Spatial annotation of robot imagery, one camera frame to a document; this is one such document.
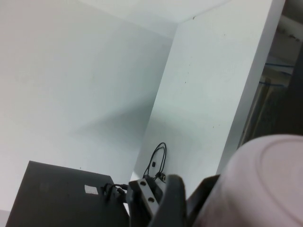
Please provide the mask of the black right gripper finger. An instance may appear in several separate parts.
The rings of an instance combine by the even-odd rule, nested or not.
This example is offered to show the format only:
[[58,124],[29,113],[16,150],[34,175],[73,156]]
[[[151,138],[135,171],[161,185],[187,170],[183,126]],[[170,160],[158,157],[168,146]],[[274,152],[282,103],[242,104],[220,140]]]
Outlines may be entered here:
[[187,225],[186,194],[183,180],[169,175],[166,189],[150,227],[185,227]]

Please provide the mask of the grey black left gripper body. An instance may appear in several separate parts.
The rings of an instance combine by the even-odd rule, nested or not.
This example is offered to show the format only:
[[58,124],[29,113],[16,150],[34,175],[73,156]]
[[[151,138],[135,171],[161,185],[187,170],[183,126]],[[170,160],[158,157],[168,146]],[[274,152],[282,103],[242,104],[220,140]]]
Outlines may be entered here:
[[127,189],[129,226],[147,227],[158,211],[162,196],[163,191],[153,178],[129,182]]

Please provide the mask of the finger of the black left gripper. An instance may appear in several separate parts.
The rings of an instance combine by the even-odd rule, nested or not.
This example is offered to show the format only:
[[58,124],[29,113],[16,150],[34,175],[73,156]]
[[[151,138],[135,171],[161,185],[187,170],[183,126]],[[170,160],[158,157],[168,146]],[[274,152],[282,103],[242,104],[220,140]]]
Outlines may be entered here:
[[201,181],[194,192],[186,198],[185,184],[182,181],[183,194],[181,203],[181,226],[192,227],[197,216],[217,183],[220,175],[213,175]]

